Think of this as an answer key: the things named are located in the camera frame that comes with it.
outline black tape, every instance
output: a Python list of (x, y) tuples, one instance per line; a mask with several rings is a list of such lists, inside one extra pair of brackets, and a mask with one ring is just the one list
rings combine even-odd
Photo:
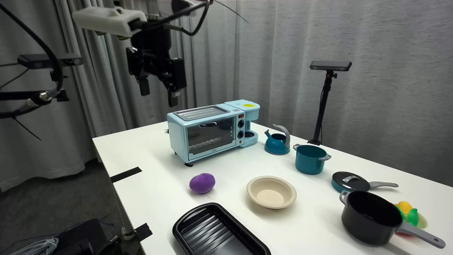
[(146, 237), (148, 237), (152, 234), (153, 234), (153, 232), (151, 232), (147, 223), (145, 223), (135, 229), (135, 235), (137, 236), (139, 241), (143, 241)]
[(114, 175), (114, 176), (110, 177), (110, 181), (112, 183), (114, 183), (114, 182), (120, 181), (120, 180), (122, 180), (124, 178), (132, 176), (132, 175), (134, 175), (136, 173), (139, 173), (139, 172), (141, 172), (141, 169), (139, 167), (135, 167), (135, 168), (132, 168), (130, 170), (127, 170), (125, 172), (122, 172), (122, 173), (119, 173), (117, 175)]

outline toaster oven door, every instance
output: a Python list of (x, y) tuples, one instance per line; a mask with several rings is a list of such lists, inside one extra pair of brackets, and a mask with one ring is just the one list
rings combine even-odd
[(187, 128), (189, 159), (205, 156), (236, 144), (235, 117), (213, 120)]

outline oven window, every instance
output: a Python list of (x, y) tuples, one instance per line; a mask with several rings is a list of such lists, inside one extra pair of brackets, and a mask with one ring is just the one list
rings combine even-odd
[(233, 142), (234, 117), (187, 128), (189, 153), (199, 154)]

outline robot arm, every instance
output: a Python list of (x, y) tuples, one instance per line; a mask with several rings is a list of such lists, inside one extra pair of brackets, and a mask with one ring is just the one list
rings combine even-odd
[[(160, 14), (167, 15), (160, 20), (148, 20), (139, 10), (125, 10), (121, 7), (88, 7), (72, 14), (75, 22), (84, 29), (93, 30), (98, 35), (115, 34), (119, 39), (130, 39), (132, 47), (126, 49), (129, 74), (134, 75), (142, 96), (149, 95), (148, 76), (155, 75), (167, 89), (170, 107), (178, 104), (181, 89), (187, 86), (183, 59), (171, 59), (170, 29), (195, 35), (207, 14), (213, 0), (202, 0), (195, 5), (189, 0), (157, 0)], [(189, 32), (173, 26), (173, 21), (182, 16), (195, 15), (204, 7), (196, 29)]]

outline floor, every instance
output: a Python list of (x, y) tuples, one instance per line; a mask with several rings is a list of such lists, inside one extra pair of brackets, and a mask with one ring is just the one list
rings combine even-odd
[[(121, 234), (121, 217), (104, 166), (96, 160), (74, 176), (58, 179), (33, 178), (0, 193), (0, 254), (9, 255), (33, 242), (34, 237), (60, 233), (82, 221), (102, 219), (108, 239)], [(135, 255), (138, 241), (128, 241), (123, 250)]]

